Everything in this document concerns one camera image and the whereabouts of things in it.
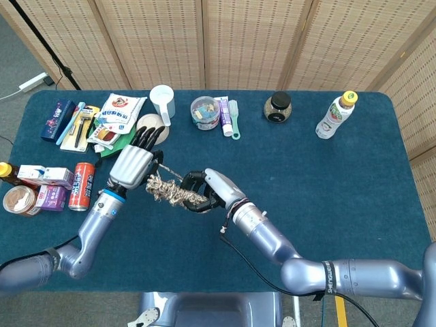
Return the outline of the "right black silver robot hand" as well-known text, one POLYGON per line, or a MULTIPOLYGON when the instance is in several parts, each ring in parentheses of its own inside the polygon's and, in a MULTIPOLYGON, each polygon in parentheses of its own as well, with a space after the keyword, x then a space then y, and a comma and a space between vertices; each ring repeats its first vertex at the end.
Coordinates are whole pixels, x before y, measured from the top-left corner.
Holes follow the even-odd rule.
POLYGON ((222 173, 206 168, 203 171, 191 171, 185 175, 181 189, 193 191, 198 195, 201 186, 205 184, 203 196, 206 198, 199 204, 184 200, 184 206, 195 213, 203 213, 221 206, 229 209, 236 201, 246 198, 246 195, 222 173))

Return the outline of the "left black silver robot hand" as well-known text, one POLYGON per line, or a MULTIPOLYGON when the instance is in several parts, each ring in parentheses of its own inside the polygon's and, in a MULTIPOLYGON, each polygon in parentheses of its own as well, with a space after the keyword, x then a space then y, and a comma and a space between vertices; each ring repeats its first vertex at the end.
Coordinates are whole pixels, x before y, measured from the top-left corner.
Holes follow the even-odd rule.
POLYGON ((137 188, 157 172, 159 164, 163 163, 164 154, 161 150, 153 151, 153 147, 164 129, 161 126, 141 127, 136 130, 110 171, 107 182, 110 191, 125 196, 127 190, 137 188))

